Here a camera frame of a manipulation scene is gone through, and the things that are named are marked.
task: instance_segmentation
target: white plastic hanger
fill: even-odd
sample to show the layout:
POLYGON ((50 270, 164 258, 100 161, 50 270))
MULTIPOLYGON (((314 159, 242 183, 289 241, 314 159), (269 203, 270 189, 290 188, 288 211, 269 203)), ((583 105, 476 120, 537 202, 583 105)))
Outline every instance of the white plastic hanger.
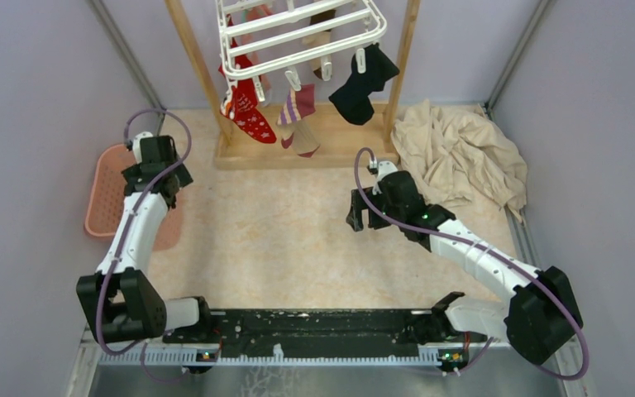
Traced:
POLYGON ((320 71, 322 72, 322 80, 330 81, 332 78, 332 62, 329 56, 325 55, 320 58, 320 71))
MULTIPOLYGON (((274 33, 271 33, 270 29, 274 27, 288 26, 299 20, 317 15, 320 12, 333 10, 354 2, 354 0, 320 0, 318 2, 302 4, 301 2, 296 2, 295 0, 286 1, 289 7, 293 4, 291 9, 276 12, 274 15, 263 17, 255 21, 242 23, 235 21, 236 24, 234 26, 228 26, 227 23, 223 21, 224 18, 218 18, 220 53, 223 59, 222 71, 227 77, 230 79, 244 80, 251 79, 254 76, 267 74, 274 70, 286 70, 286 68, 290 65, 302 64, 303 62, 316 58, 320 59, 325 55, 334 54, 338 51, 356 49, 369 45, 378 40, 386 32, 386 20, 381 11, 375 5, 376 2, 374 0, 356 0, 355 3, 364 5, 358 10, 353 10, 345 15, 340 15, 330 19, 329 21, 320 22, 315 25, 300 27, 291 31, 277 30, 274 31, 274 33), (313 48, 300 50, 292 54, 268 59, 258 65, 252 65, 251 67, 243 69, 235 67, 235 63, 232 62, 232 60, 239 55, 267 48, 275 48, 286 42, 301 39, 320 31, 335 29, 339 26, 345 26, 352 22, 362 21, 365 19, 370 23, 370 29, 368 29, 368 31, 360 31, 355 35, 350 35, 341 40, 331 41, 325 45, 319 45, 313 48), (270 35, 262 40, 252 41, 251 43, 244 45, 232 46, 232 38, 258 31, 267 31, 270 35)), ((269 2, 269 0, 216 0, 215 3, 217 4, 217 14, 219 16, 226 16, 230 13, 229 11, 236 12, 267 2, 269 2), (225 1, 231 2, 232 4, 226 6, 224 4, 225 1)))
POLYGON ((289 84, 291 84, 291 88, 293 88, 294 91, 300 91, 300 78, 298 77, 298 71, 295 69, 295 66, 289 66, 285 74, 286 79, 288 79, 289 84))
POLYGON ((256 98, 259 100, 259 102, 264 102, 266 100, 266 97, 264 96, 264 87, 261 86, 261 80, 259 76, 252 77, 252 83, 254 83, 256 98))
POLYGON ((356 71, 359 74, 366 73, 366 53, 363 48, 356 49, 356 71))
POLYGON ((220 112, 229 117, 231 120, 235 119, 235 106, 232 103, 232 89, 237 89, 237 80, 227 79, 227 91, 225 92, 225 98, 220 103, 220 112))

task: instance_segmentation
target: pink plastic basket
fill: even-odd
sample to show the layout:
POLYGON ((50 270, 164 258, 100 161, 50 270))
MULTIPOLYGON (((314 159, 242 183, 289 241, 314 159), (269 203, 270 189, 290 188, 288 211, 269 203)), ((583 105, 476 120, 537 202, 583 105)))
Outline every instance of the pink plastic basket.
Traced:
MULTIPOLYGON (((135 156, 125 145, 106 149, 96 164, 91 197, 84 220, 86 233, 101 241, 112 242, 121 221, 125 178, 121 172, 135 164, 135 156)), ((176 195, 176 208, 167 213, 157 232, 154 251, 169 249, 179 242, 181 236, 182 199, 176 195)))

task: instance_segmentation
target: beige cloth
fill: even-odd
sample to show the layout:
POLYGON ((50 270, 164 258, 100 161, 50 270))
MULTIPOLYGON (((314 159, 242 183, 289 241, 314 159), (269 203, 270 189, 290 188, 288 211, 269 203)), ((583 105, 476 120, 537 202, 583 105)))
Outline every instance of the beige cloth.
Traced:
POLYGON ((430 107, 425 100, 405 110, 392 138, 427 203, 470 203, 476 188, 521 220, 527 163, 480 107, 430 107))

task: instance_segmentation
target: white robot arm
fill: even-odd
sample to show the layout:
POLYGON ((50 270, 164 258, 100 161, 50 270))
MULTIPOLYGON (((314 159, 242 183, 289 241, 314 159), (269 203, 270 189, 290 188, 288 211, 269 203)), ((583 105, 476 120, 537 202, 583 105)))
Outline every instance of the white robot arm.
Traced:
POLYGON ((146 278, 160 224, 175 207, 175 195, 193 181, 181 165, 148 186, 178 159, 174 140, 142 132, 129 149, 136 164, 122 172, 127 180, 122 220, 94 274, 81 277, 77 283, 79 302, 92 330, 97 329, 97 306, 104 297, 103 315, 98 320, 106 342, 159 337, 170 329, 203 325, 210 315, 204 299, 163 300, 146 278), (110 281, 102 293, 105 277, 110 281), (112 301, 118 293, 124 302, 112 301))
MULTIPOLYGON (((572 326, 541 291, 518 271, 499 258, 512 261, 520 271, 546 286, 571 312, 582 327, 580 311, 571 285, 560 270, 541 271, 497 250, 476 236, 453 213, 439 205, 426 205, 409 172, 398 170, 390 161, 372 162, 369 167, 376 184, 364 189, 366 197, 383 214, 404 225, 420 227, 448 236, 414 232, 400 227, 405 236, 435 255, 460 265, 499 298, 499 301, 472 299, 451 293, 432 308, 431 326, 442 336, 477 332, 509 342, 528 361, 541 365, 574 334, 572 326)), ((390 222, 365 204, 358 189, 351 192, 351 209, 346 221, 356 231, 363 230, 361 212, 369 210, 369 227, 380 229, 390 222)))

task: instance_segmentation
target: white wall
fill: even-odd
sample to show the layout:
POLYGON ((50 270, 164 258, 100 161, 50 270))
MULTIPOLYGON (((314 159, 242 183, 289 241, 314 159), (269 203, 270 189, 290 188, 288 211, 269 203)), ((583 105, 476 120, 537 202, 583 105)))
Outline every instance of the white wall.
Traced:
POLYGON ((145 106, 86 2, 0 2, 0 396, 64 393, 74 286, 103 255, 83 232, 93 169, 145 106))
POLYGON ((544 265, 571 278, 599 395, 635 395, 635 2, 557 2, 495 109, 544 265))
MULTIPOLYGON (((382 39, 382 49, 395 61, 405 12, 404 0, 375 1, 389 23, 382 39)), ((439 103, 470 103, 485 101, 503 71, 538 0, 423 0, 413 39, 402 103, 416 103, 430 98, 439 103)), ((169 108, 206 107, 203 91, 191 69, 189 59, 179 42, 164 2, 139 0, 134 7, 126 0, 104 0, 118 27, 140 61, 147 77, 169 108)), ((298 0, 297 4, 308 3, 298 0)), ((215 4, 210 0, 184 1, 198 38, 198 43, 211 69, 218 93, 227 89, 217 72, 219 43, 215 4)), ((285 3, 275 2, 275 10, 285 3)), ((350 6, 341 7, 337 15, 347 13, 350 6)), ((343 38, 353 32, 337 28, 333 37, 343 38)), ((298 43, 289 43, 286 50, 300 50, 298 43)), ((269 53, 261 56, 269 59, 269 53)), ((298 72, 305 83, 317 83, 317 100, 327 97, 346 82, 349 76, 350 51, 332 56, 334 75, 327 83, 319 83, 308 64, 298 72)), ((285 99, 288 83, 283 71, 270 74, 275 86, 274 101, 285 99)), ((386 99, 384 93, 372 98, 386 99)))

